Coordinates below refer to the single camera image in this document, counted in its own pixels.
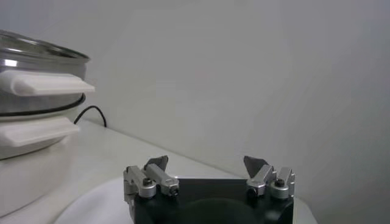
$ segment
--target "bolt head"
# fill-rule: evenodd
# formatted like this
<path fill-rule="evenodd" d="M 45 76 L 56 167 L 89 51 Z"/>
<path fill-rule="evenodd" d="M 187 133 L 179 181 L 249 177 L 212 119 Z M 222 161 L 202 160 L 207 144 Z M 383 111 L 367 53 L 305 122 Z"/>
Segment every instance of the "bolt head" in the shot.
<path fill-rule="evenodd" d="M 152 183 L 153 183 L 153 181 L 152 181 L 149 177 L 144 178 L 144 180 L 142 181 L 142 185 L 143 185 L 143 186 L 149 186 L 149 185 L 151 185 Z"/>
<path fill-rule="evenodd" d="M 282 179 L 276 179 L 275 180 L 275 186 L 276 187 L 284 187 L 285 186 L 285 181 Z"/>

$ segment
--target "white backdrop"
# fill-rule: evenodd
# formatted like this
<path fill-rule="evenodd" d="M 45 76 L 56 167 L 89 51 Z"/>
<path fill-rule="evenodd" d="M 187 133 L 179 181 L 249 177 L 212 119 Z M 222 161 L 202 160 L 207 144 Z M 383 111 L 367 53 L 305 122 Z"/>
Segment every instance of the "white backdrop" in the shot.
<path fill-rule="evenodd" d="M 3 0 L 0 29 L 88 54 L 110 128 L 246 177 L 291 166 L 320 223 L 387 218 L 385 0 Z"/>

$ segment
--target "black cable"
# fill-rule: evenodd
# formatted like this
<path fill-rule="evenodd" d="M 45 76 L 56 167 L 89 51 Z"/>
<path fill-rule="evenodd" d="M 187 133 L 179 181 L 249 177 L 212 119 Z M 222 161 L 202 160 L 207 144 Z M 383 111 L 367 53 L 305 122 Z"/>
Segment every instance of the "black cable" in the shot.
<path fill-rule="evenodd" d="M 74 120 L 74 124 L 77 124 L 77 122 L 80 120 L 80 118 L 85 114 L 85 112 L 87 112 L 89 109 L 91 108 L 95 108 L 97 109 L 97 111 L 100 113 L 100 115 L 102 116 L 103 118 L 103 123 L 104 123 L 104 127 L 107 128 L 107 122 L 105 121 L 105 117 L 104 117 L 104 114 L 103 112 L 100 110 L 99 107 L 95 106 L 95 105 L 92 105 L 92 106 L 89 106 L 87 107 L 86 109 L 84 109 L 83 111 L 81 111 L 81 113 L 79 115 L 77 115 L 76 119 Z"/>

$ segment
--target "white plastic handle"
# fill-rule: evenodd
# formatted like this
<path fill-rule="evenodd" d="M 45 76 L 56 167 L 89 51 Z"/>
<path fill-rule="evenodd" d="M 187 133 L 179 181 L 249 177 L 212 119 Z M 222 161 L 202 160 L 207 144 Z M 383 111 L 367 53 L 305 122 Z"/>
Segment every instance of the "white plastic handle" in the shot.
<path fill-rule="evenodd" d="M 17 96 L 49 96 L 95 91 L 95 87 L 72 74 L 12 69 L 0 73 L 0 88 Z"/>
<path fill-rule="evenodd" d="M 21 147 L 78 132 L 79 127 L 66 117 L 50 117 L 33 121 L 0 125 L 0 146 Z"/>

